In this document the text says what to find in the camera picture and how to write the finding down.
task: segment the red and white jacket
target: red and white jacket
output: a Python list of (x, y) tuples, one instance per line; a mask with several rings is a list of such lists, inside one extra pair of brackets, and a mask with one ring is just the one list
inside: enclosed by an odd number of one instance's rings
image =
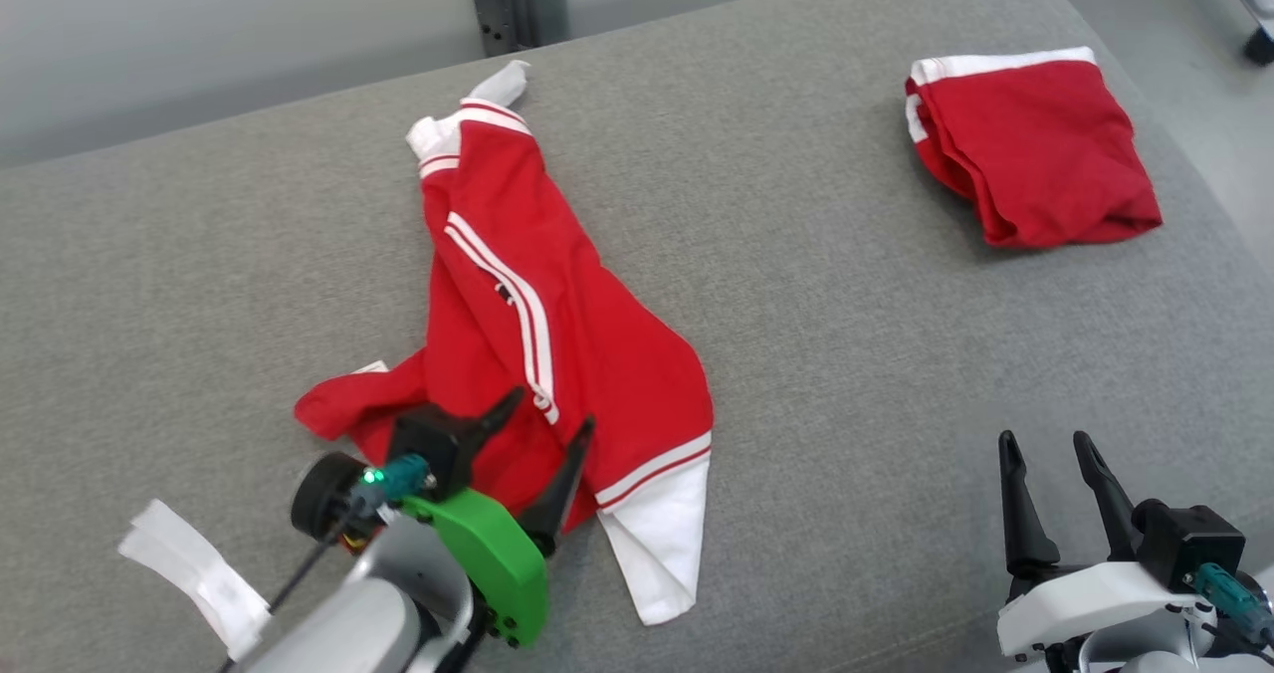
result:
[(533, 396), (475, 463), (473, 486), (515, 514), (596, 421), (567, 529), (596, 512), (646, 625), (694, 604), (712, 402), (694, 351), (598, 257), (508, 105), (524, 61), (460, 111), (408, 135), (434, 242), (424, 349), (389, 372), (341, 375), (296, 407), (316, 435), (350, 435), (383, 463), (394, 417), (433, 402), (479, 414), (522, 384)]

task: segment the gray floor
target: gray floor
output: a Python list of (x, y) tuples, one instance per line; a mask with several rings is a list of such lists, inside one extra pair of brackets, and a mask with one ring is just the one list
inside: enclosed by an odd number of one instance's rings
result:
[(1240, 47), (1255, 20), (1238, 0), (1070, 0), (1274, 273), (1274, 66)]

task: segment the white stripe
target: white stripe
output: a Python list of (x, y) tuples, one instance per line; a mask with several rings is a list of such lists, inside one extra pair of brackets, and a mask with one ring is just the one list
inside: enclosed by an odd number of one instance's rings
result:
[(1024, 69), (1051, 61), (1085, 61), (1097, 65), (1092, 47), (1064, 47), (1060, 51), (1015, 52), (1013, 56), (943, 56), (921, 57), (911, 64), (911, 79), (916, 84), (933, 84), (941, 79), (964, 75), (990, 74), (994, 70)]
[(549, 423), (557, 422), (557, 405), (553, 402), (553, 348), (549, 342), (549, 319), (544, 311), (544, 302), (540, 302), (540, 296), (536, 294), (535, 288), (527, 284), (526, 279), (519, 277), (515, 270), (511, 270), (508, 265), (505, 265), (490, 247), (478, 237), (469, 223), (460, 217), (459, 213), (452, 212), (447, 215), (447, 223), (451, 223), (464, 233), (465, 238), (473, 243), (474, 249), (494, 268), (501, 270), (505, 277), (512, 279), (513, 284), (517, 286), (519, 291), (524, 298), (526, 298), (527, 310), (531, 315), (531, 335), (535, 338), (535, 365), (536, 376), (527, 377), (527, 382), (531, 384), (536, 393), (545, 399), (545, 405), (536, 404), (540, 409), (544, 409), (547, 416), (549, 416)]
[(438, 171), (450, 171), (452, 168), (459, 168), (460, 157), (434, 157), (433, 161), (428, 161), (424, 166), (420, 166), (420, 180), (428, 178), (429, 175), (437, 173)]
[(601, 489), (600, 492), (596, 492), (598, 503), (605, 505), (605, 502), (623, 495), (628, 489), (633, 488), (633, 486), (636, 486), (637, 482), (641, 482), (646, 477), (650, 477), (652, 473), (659, 472), (664, 467), (668, 467), (669, 464), (679, 459), (685, 459), (692, 454), (703, 451), (711, 444), (712, 444), (712, 430), (708, 430), (708, 432), (705, 433), (703, 436), (694, 437), (693, 440), (683, 444), (682, 446), (670, 449), (664, 454), (655, 456), (655, 459), (651, 459), (646, 464), (642, 464), (641, 467), (629, 472), (628, 475), (624, 477), (623, 479), (619, 479), (614, 484)]
[(442, 232), (451, 236), (451, 240), (455, 241), (455, 243), (460, 247), (460, 250), (462, 250), (464, 254), (469, 256), (469, 260), (474, 261), (474, 265), (478, 265), (483, 270), (487, 270), (488, 274), (496, 278), (496, 280), (502, 286), (505, 286), (505, 288), (508, 291), (508, 296), (513, 300), (513, 306), (517, 308), (517, 326), (521, 330), (522, 335), (522, 365), (526, 368), (526, 381), (529, 382), (535, 381), (535, 351), (531, 347), (531, 330), (530, 326), (527, 325), (529, 319), (526, 315), (526, 306), (522, 302), (522, 297), (517, 294), (517, 291), (513, 288), (513, 283), (508, 282), (508, 279), (506, 279), (505, 275), (497, 273), (490, 264), (487, 264), (487, 260), (483, 260), (482, 256), (474, 252), (473, 247), (469, 247), (469, 242), (465, 242), (465, 238), (461, 237), (455, 228), (447, 226), (446, 228), (442, 228)]
[(911, 93), (911, 96), (907, 97), (906, 113), (907, 133), (911, 134), (912, 143), (920, 143), (922, 139), (929, 138), (929, 134), (925, 133), (925, 125), (920, 122), (920, 115), (916, 113), (917, 106), (920, 106), (920, 96), (919, 93)]
[(508, 107), (501, 106), (499, 102), (483, 101), (483, 98), (460, 98), (460, 107), (475, 105), (494, 107), (496, 111), (501, 111), (501, 113), (510, 116), (510, 119), (516, 119), (524, 124), (526, 122), (526, 119), (522, 119), (522, 116), (519, 116), (515, 111), (510, 111)]
[(493, 113), (487, 111), (485, 107), (461, 107), (456, 113), (460, 116), (460, 121), (476, 121), (479, 124), (499, 125), (502, 129), (510, 129), (511, 131), (517, 131), (520, 134), (531, 134), (527, 130), (526, 124), (517, 119), (510, 119), (503, 113)]

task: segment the folded red garment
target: folded red garment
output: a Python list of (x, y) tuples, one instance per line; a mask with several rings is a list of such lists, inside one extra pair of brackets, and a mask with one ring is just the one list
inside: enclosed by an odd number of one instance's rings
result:
[(973, 201), (989, 245), (1117, 242), (1163, 223), (1091, 47), (924, 57), (906, 115), (921, 161)]

